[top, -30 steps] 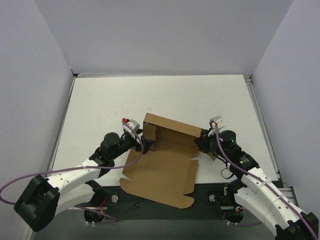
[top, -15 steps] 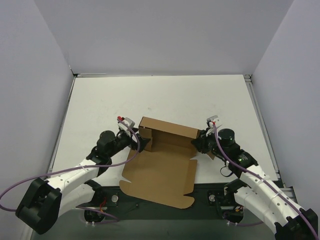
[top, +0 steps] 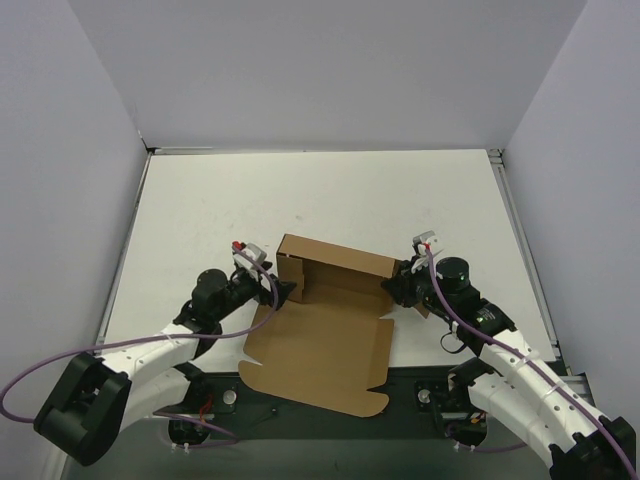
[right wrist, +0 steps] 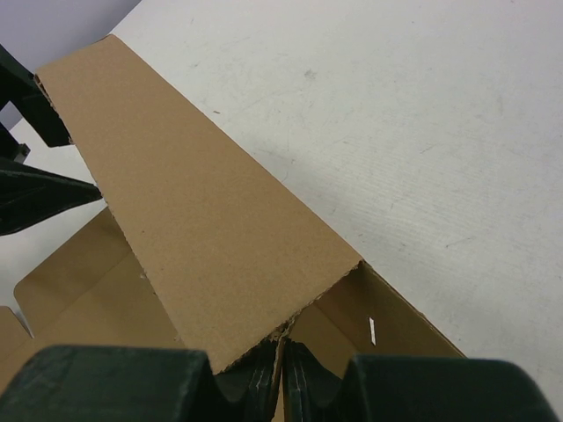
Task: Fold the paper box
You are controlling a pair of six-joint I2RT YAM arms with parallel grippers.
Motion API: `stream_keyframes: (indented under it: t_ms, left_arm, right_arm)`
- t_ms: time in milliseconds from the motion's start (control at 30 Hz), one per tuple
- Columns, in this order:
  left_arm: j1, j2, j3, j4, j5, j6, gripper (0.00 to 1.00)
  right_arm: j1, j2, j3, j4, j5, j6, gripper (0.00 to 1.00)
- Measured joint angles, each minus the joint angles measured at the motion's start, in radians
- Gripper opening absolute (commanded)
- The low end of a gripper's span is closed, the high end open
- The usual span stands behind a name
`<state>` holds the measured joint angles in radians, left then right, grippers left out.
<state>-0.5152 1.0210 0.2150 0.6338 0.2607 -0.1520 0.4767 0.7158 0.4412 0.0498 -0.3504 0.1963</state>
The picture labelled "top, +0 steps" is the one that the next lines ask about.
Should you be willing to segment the brown cardboard box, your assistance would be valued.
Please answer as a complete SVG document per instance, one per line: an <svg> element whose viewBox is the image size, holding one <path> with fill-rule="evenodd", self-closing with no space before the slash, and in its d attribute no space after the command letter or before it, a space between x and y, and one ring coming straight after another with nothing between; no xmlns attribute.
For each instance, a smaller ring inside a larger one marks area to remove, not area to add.
<svg viewBox="0 0 640 480"><path fill-rule="evenodd" d="M281 309L245 340L241 380L252 390L359 417L389 404L387 380L397 314L382 283L398 260L285 234L278 277L296 287Z"/></svg>

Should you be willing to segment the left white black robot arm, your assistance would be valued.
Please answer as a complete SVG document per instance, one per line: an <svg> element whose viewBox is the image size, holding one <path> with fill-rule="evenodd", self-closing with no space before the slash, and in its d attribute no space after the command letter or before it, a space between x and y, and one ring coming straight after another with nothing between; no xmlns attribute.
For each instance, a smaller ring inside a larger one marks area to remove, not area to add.
<svg viewBox="0 0 640 480"><path fill-rule="evenodd" d="M35 431L83 466L100 459L118 434L167 407L204 402L204 373L193 363L222 333L221 322L250 301L279 310L295 289L262 268L201 273L191 298L156 342L96 357L74 356L34 421Z"/></svg>

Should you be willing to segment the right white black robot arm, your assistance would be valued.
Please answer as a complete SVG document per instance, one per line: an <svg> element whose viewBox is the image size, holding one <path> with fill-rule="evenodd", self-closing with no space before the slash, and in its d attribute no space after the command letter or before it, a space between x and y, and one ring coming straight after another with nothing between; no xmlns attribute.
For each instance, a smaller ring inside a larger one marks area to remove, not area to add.
<svg viewBox="0 0 640 480"><path fill-rule="evenodd" d="M473 358L447 379L451 401L498 420L553 479L636 479L636 432L586 402L540 358L514 321L471 284L468 263L426 252L382 281L393 301L444 320Z"/></svg>

